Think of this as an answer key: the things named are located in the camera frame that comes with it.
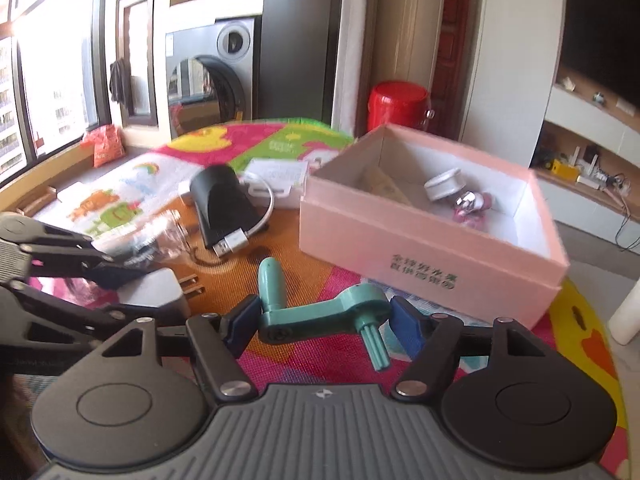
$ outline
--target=pink box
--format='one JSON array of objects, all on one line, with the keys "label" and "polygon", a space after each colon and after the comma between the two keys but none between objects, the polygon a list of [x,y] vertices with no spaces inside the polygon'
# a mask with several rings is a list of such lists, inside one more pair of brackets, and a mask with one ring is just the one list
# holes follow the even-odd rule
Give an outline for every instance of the pink box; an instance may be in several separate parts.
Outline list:
[{"label": "pink box", "polygon": [[[368,166],[391,177],[413,206],[365,192]],[[485,231],[455,223],[424,183],[460,168],[467,189],[490,192]],[[569,266],[535,174],[463,144],[380,126],[306,180],[300,249],[425,300],[491,322],[532,328]]]}]

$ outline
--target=orange cartoon animal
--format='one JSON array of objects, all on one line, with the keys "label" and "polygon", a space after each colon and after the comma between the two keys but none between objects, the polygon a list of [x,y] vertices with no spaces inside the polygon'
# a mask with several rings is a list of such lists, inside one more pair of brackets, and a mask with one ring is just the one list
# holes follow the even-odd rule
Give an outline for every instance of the orange cartoon animal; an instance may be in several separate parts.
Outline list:
[{"label": "orange cartoon animal", "polygon": [[120,200],[120,197],[113,193],[113,189],[99,189],[82,200],[80,205],[71,212],[69,218],[71,218],[72,221],[75,221],[87,216],[89,213],[102,209],[107,204],[117,202],[118,200]]}]

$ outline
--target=red bag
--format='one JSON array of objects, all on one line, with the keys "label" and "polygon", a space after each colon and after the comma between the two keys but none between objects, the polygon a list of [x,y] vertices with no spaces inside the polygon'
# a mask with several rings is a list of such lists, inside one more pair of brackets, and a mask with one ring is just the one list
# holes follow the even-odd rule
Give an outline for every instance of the red bag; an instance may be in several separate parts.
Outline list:
[{"label": "red bag", "polygon": [[94,168],[116,160],[124,155],[124,147],[120,139],[120,128],[114,124],[100,126],[87,132],[80,141],[81,146],[94,145]]}]

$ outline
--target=red wooden door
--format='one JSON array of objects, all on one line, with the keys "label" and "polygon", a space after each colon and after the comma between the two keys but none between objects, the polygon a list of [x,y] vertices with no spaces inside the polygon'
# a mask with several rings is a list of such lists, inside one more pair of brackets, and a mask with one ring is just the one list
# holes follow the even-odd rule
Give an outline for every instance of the red wooden door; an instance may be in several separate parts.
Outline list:
[{"label": "red wooden door", "polygon": [[431,105],[435,117],[429,131],[449,139],[457,138],[452,130],[456,96],[460,87],[462,50],[465,44],[469,0],[444,0],[438,57],[431,84]]}]

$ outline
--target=washing machine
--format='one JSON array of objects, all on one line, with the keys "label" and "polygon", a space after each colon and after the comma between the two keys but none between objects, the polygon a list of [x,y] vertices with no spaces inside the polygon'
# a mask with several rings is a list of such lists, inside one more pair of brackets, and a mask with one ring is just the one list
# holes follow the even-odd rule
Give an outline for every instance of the washing machine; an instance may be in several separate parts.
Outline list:
[{"label": "washing machine", "polygon": [[259,25],[226,19],[166,35],[172,137],[254,117]]}]

